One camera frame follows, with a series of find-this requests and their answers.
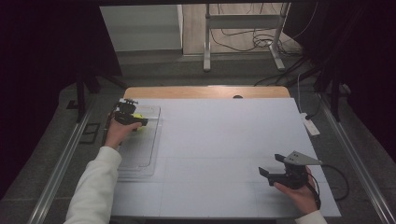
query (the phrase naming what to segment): gray carpet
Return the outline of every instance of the gray carpet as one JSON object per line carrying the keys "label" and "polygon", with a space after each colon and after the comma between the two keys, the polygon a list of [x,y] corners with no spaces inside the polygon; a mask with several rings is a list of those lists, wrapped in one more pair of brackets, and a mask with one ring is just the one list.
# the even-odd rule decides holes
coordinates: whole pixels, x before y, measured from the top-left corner
{"label": "gray carpet", "polygon": [[[212,70],[203,71],[203,63],[199,58],[180,58],[175,62],[153,60],[134,63],[130,59],[120,58],[124,77],[121,80],[130,86],[200,86],[200,85],[253,85],[262,78],[278,75],[275,64],[269,55],[258,57],[251,55],[215,56]],[[291,66],[297,58],[288,57],[285,64]],[[302,66],[288,78],[297,77],[309,64]],[[318,108],[319,98],[312,90],[315,77],[301,82],[300,105],[303,112],[314,114]],[[106,113],[122,95],[124,90],[117,85],[98,78],[102,89],[99,94],[89,94],[88,98],[96,97],[89,123],[100,123],[101,130],[106,121]],[[270,79],[261,85],[274,83]],[[290,94],[298,102],[297,87],[290,88]],[[0,202],[0,223],[26,223],[32,213],[40,193],[46,185],[50,173],[64,149],[77,119],[77,110],[66,109],[71,100],[76,100],[76,87],[72,85],[61,92],[58,109],[43,135],[35,153],[26,163],[24,169],[13,183],[7,195]],[[368,130],[361,124],[346,103],[340,101],[340,116],[350,139],[357,145],[359,153],[373,175],[382,193],[385,195],[393,211],[396,209],[396,166],[385,150],[378,144]],[[356,172],[352,168],[347,156],[339,143],[332,126],[322,109],[312,118],[321,135],[311,139],[318,157],[341,169],[350,183],[349,196],[338,202],[342,217],[329,218],[329,223],[381,223],[371,200],[367,196]],[[83,136],[82,140],[89,141],[92,136]],[[79,177],[83,173],[88,161],[94,159],[101,144],[102,132],[99,132],[93,144],[79,144],[64,175],[63,182],[56,192],[44,223],[63,223],[68,204],[73,196]],[[336,172],[325,168],[326,177],[330,183],[334,198],[346,192],[343,179]],[[240,220],[239,223],[251,223]],[[279,220],[278,223],[293,223],[292,220]]]}

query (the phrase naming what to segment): hand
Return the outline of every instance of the hand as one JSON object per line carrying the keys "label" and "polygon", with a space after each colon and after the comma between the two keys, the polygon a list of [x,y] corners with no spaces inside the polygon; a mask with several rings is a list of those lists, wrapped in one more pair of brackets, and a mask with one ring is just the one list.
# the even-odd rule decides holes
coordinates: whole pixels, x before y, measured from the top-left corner
{"label": "hand", "polygon": [[123,125],[112,119],[110,121],[110,127],[107,131],[105,147],[112,147],[116,149],[128,133],[140,126],[142,126],[142,123],[140,122]]}
{"label": "hand", "polygon": [[[306,167],[306,171],[311,174],[311,170],[308,167]],[[308,176],[308,181],[311,186],[315,187],[311,175]],[[284,194],[288,195],[304,215],[318,210],[314,194],[307,186],[303,186],[300,189],[289,189],[288,187],[279,183],[275,183],[274,186]]]}

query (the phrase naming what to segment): person's left hand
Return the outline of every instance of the person's left hand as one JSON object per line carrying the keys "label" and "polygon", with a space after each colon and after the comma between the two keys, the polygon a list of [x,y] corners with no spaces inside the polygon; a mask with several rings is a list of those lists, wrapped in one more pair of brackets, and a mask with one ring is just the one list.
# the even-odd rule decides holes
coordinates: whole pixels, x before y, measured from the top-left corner
{"label": "person's left hand", "polygon": [[107,138],[105,141],[105,147],[112,147],[117,149],[120,142],[125,138],[125,136],[130,133],[133,129],[137,129],[142,126],[141,122],[123,125],[118,123],[116,120],[112,119],[110,121],[110,127],[107,131]]}

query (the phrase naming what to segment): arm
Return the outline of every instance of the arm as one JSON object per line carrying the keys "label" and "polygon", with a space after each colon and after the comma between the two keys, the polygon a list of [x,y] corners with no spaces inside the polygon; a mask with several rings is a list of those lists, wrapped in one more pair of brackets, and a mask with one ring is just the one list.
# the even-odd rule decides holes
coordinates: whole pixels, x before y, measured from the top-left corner
{"label": "arm", "polygon": [[141,123],[122,125],[111,120],[105,145],[96,159],[88,163],[78,181],[65,223],[108,223],[121,162],[121,156],[114,148],[131,130],[140,126]]}
{"label": "arm", "polygon": [[[311,174],[311,170],[306,167],[306,171]],[[312,176],[309,176],[309,184],[314,185]],[[314,195],[307,186],[300,189],[289,189],[288,187],[275,183],[274,186],[284,194],[288,195],[297,206],[297,208],[304,214],[303,217],[297,218],[297,224],[325,224],[327,223],[322,214],[317,208]]]}

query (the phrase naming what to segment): power strip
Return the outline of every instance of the power strip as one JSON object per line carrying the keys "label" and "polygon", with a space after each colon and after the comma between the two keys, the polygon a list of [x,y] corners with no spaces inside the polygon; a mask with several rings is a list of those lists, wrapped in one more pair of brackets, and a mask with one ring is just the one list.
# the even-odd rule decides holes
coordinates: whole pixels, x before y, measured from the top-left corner
{"label": "power strip", "polygon": [[315,126],[314,122],[312,122],[311,119],[305,119],[306,113],[301,113],[301,119],[303,120],[303,123],[305,125],[306,130],[308,131],[310,136],[318,136],[320,135],[319,130],[317,129],[317,126]]}

